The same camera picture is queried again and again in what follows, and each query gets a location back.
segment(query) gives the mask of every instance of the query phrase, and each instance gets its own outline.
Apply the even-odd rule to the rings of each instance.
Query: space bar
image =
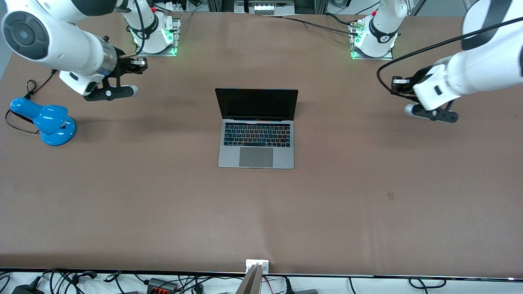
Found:
[[[265,147],[265,143],[243,142],[244,146]]]

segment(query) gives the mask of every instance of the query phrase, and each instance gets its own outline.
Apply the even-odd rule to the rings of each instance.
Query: table surface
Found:
[[[80,23],[129,52],[125,26],[117,14]],[[395,54],[460,26],[408,17]],[[54,78],[35,100],[69,109],[70,143],[0,124],[0,266],[241,272],[263,258],[273,273],[523,277],[523,88],[460,98],[457,123],[430,122],[378,84],[383,63],[295,21],[196,13],[177,57],[123,77],[139,97],[89,103]],[[3,109],[48,74],[14,55]],[[295,169],[218,168],[216,87],[300,91]]]

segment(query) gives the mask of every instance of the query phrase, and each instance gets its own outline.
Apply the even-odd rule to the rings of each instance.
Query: laptop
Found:
[[[296,89],[217,88],[219,167],[294,168]]]

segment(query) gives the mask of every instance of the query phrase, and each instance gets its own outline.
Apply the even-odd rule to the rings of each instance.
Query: blue lamp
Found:
[[[40,130],[40,138],[49,146],[63,145],[76,133],[76,122],[67,116],[67,108],[63,106],[41,106],[25,98],[16,98],[11,101],[11,111],[32,120]]]

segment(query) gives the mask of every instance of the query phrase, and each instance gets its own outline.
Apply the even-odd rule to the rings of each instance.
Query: laptop screen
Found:
[[[217,88],[216,96],[224,119],[293,120],[298,90]]]

